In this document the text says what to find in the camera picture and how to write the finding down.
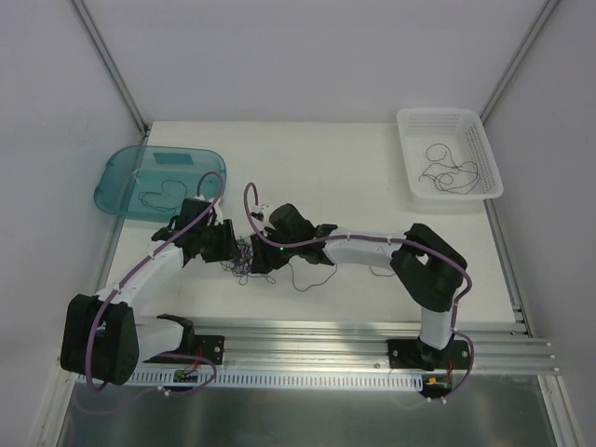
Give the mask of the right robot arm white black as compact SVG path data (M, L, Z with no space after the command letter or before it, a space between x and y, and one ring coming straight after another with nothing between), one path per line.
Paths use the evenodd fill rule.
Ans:
M422 223L403 234L353 232L336 224L313 225L292 204L274 210L247 206L253 229L251 271L268 274L300 257L310 264L358 264L390 270L421 308L421 327L400 362L426 371L438 369L451 354L456 306L470 291L467 261Z

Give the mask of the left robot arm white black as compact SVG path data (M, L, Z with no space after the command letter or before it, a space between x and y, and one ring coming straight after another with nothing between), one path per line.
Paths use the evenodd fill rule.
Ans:
M152 234L144 256L122 278L70 301L61 368L84 375L91 389L101 390L125 384L141 362L188 361L196 353L195 329L188 318L161 314L148 323L137 319L190 261L220 263L237 253L233 224L223 218L217 199L185 199L179 214Z

